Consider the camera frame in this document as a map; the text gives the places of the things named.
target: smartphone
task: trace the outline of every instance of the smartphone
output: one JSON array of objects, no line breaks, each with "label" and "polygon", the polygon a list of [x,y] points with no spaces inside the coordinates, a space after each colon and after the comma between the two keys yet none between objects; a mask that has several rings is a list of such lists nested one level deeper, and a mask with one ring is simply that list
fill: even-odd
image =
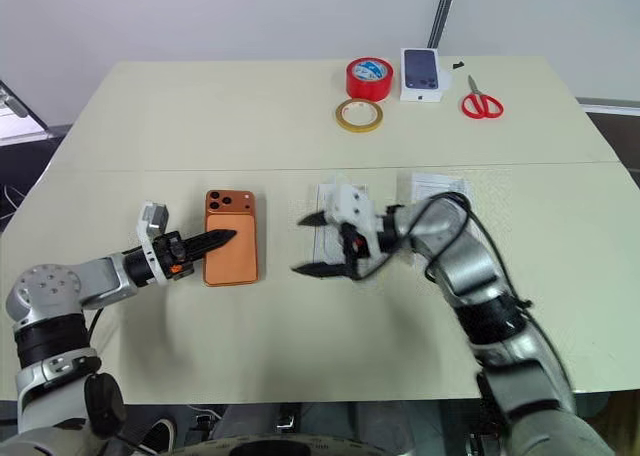
[{"label": "smartphone", "polygon": [[236,235],[204,258],[207,286],[230,286],[258,280],[256,199],[250,191],[211,190],[205,198],[205,230],[233,229]]},{"label": "smartphone", "polygon": [[438,89],[438,67],[431,49],[405,49],[404,73],[407,88]]}]

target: scissors handle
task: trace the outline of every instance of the scissors handle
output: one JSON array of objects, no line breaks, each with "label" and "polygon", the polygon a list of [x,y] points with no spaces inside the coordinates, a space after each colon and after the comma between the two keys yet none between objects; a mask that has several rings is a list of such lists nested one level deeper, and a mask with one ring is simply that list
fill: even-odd
[{"label": "scissors handle", "polygon": [[[468,108],[467,102],[471,102],[473,110]],[[504,107],[496,98],[487,94],[470,93],[462,100],[462,112],[473,119],[498,118],[504,113]]]}]

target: person's shoe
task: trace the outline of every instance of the person's shoe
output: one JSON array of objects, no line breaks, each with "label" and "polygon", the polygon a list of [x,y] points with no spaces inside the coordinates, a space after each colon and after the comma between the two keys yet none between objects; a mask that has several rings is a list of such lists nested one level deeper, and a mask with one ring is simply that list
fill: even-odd
[{"label": "person's shoe", "polygon": [[176,425],[168,419],[160,419],[146,434],[140,446],[156,453],[173,451],[176,443]]}]

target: black cable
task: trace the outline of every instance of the black cable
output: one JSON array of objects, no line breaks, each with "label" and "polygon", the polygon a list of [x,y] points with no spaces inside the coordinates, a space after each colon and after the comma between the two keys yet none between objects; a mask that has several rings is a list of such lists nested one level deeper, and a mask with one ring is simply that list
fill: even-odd
[{"label": "black cable", "polygon": [[91,342],[91,336],[93,336],[93,331],[96,329],[96,325],[98,324],[98,319],[100,319],[100,315],[104,311],[104,308],[100,308],[96,315],[91,320],[91,325],[89,326],[89,342]]},{"label": "black cable", "polygon": [[114,438],[119,439],[120,441],[122,441],[124,444],[126,444],[127,446],[129,446],[131,449],[135,449],[136,451],[140,451],[142,454],[148,454],[150,456],[155,456],[158,453],[152,453],[151,451],[147,451],[146,449],[144,449],[142,446],[134,443],[133,441],[131,441],[130,439],[125,438],[124,436],[121,436],[119,434],[116,434],[114,436]]},{"label": "black cable", "polygon": [[562,372],[562,376],[567,381],[567,384],[569,385],[569,387],[572,388],[573,385],[571,384],[571,378],[569,377],[569,372],[567,371],[567,368],[562,362],[562,358],[560,358],[560,353],[558,352],[555,345],[551,342],[551,338],[549,338],[547,333],[542,329],[542,326],[540,326],[536,318],[529,311],[529,308],[533,306],[533,302],[528,299],[524,300],[518,295],[518,292],[516,291],[516,288],[513,285],[513,281],[511,280],[511,276],[509,275],[509,270],[507,269],[507,265],[505,264],[504,259],[502,258],[502,255],[498,250],[498,245],[491,237],[491,234],[489,233],[489,231],[487,231],[487,228],[484,227],[484,224],[482,224],[482,221],[480,221],[480,218],[478,218],[478,216],[473,211],[471,211],[469,215],[473,220],[474,224],[478,227],[478,229],[480,229],[480,232],[489,243],[489,246],[491,246],[491,250],[493,251],[493,254],[495,254],[496,259],[498,260],[498,264],[500,265],[500,269],[502,269],[502,273],[504,274],[504,279],[507,282],[507,286],[511,290],[511,295],[518,302],[518,307],[520,308],[520,312],[529,320],[529,322],[533,325],[533,327],[538,330],[538,332],[542,336],[542,339],[544,339],[545,343],[547,343],[547,345],[549,346],[549,349],[551,350],[554,357],[558,361],[558,365],[560,366],[560,371]]},{"label": "black cable", "polygon": [[491,247],[491,251],[495,255],[496,259],[498,260],[498,264],[500,265],[500,269],[504,274],[507,287],[511,292],[511,296],[516,300],[516,304],[520,310],[520,313],[540,333],[540,335],[542,336],[542,339],[544,339],[545,343],[547,343],[547,345],[549,346],[549,349],[551,350],[551,353],[554,355],[554,357],[558,361],[558,366],[560,366],[560,371],[562,372],[562,376],[567,381],[567,384],[569,385],[569,387],[573,387],[571,385],[571,379],[569,378],[569,373],[562,359],[560,358],[560,353],[558,352],[554,344],[551,342],[551,339],[549,338],[547,333],[542,329],[538,321],[535,319],[533,314],[531,314],[531,312],[529,311],[529,308],[533,306],[533,303],[530,300],[523,300],[518,295],[518,292],[516,291],[515,286],[513,285],[511,275],[509,274],[509,270],[507,269],[507,265],[504,262],[504,259],[502,257],[502,254],[500,253],[500,250],[498,249],[498,245],[494,241],[493,237],[491,237],[491,234],[489,233],[489,231],[487,231],[487,228],[484,226],[484,224],[482,224],[482,221],[480,220],[480,218],[473,212],[473,210],[471,209],[471,203],[469,202],[469,199],[464,194],[456,193],[456,192],[446,192],[446,193],[439,193],[432,196],[429,199],[429,201],[420,210],[418,215],[413,219],[413,221],[409,225],[409,228],[407,229],[407,232],[403,234],[398,239],[398,241],[396,241],[396,243],[391,247],[388,255],[377,266],[371,269],[368,273],[354,279],[356,281],[362,281],[364,279],[370,278],[371,276],[376,274],[378,271],[380,271],[380,269],[382,269],[382,267],[384,267],[389,262],[389,260],[395,255],[395,253],[397,253],[402,248],[404,243],[409,239],[411,232],[416,227],[420,219],[422,219],[422,217],[429,210],[431,205],[439,199],[448,199],[449,201],[452,201],[454,204],[456,204],[460,209],[462,209],[465,212],[465,220],[463,221],[458,231],[456,231],[456,234],[454,234],[451,237],[451,239],[447,242],[447,244],[445,244],[442,247],[442,249],[440,249],[440,251],[438,251],[431,258],[424,272],[425,277],[431,282],[434,282],[434,283],[436,282],[433,275],[431,274],[431,269],[438,262],[438,259],[442,256],[442,254],[444,254],[444,252],[447,251],[458,240],[458,238],[462,235],[462,233],[464,233],[465,229],[469,224],[469,220],[473,221],[473,223],[478,227],[478,229],[482,233],[483,237],[489,243],[489,246]]},{"label": "black cable", "polygon": [[[353,277],[352,279],[354,281],[364,281],[365,279],[370,278],[371,276],[376,274],[378,271],[380,271],[391,260],[391,258],[398,251],[400,251],[400,249],[402,249],[404,244],[411,237],[411,232],[417,226],[417,224],[420,222],[420,220],[425,215],[425,213],[429,210],[429,208],[433,205],[433,203],[435,203],[436,201],[438,201],[440,199],[449,199],[451,201],[456,202],[456,204],[459,207],[461,207],[463,209],[464,208],[468,208],[468,211],[471,210],[471,204],[469,203],[469,200],[467,199],[467,197],[464,194],[450,191],[450,192],[446,192],[446,193],[439,193],[439,194],[436,194],[436,195],[432,196],[431,198],[429,198],[429,200],[426,202],[426,204],[422,207],[422,209],[418,212],[418,214],[413,218],[413,221],[411,221],[411,224],[407,228],[406,233],[404,233],[402,236],[400,236],[400,238],[398,238],[398,240],[393,244],[393,246],[391,246],[391,248],[387,252],[387,256],[385,256],[385,258],[382,261],[380,261],[376,266],[371,268],[367,273],[365,273],[363,275],[357,275],[357,276]],[[440,254],[442,254],[444,251],[446,251],[455,242],[455,240],[464,231],[464,228],[466,227],[467,223],[468,223],[468,217],[465,220],[465,223],[463,224],[463,227],[461,228],[461,230],[458,230],[458,232],[454,235],[454,237],[451,239],[451,241],[449,241],[444,246],[443,250],[439,251],[438,256],[440,256]]]}]

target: scissors blade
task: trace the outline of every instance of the scissors blade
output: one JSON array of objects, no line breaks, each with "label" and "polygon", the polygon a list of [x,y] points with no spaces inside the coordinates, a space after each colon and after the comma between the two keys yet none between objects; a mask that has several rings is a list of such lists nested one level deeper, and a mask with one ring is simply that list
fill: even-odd
[{"label": "scissors blade", "polygon": [[478,89],[478,86],[476,86],[476,82],[473,80],[471,75],[469,75],[469,87],[471,88],[471,92],[472,93],[474,93],[474,94],[482,94],[480,92],[480,90]]}]

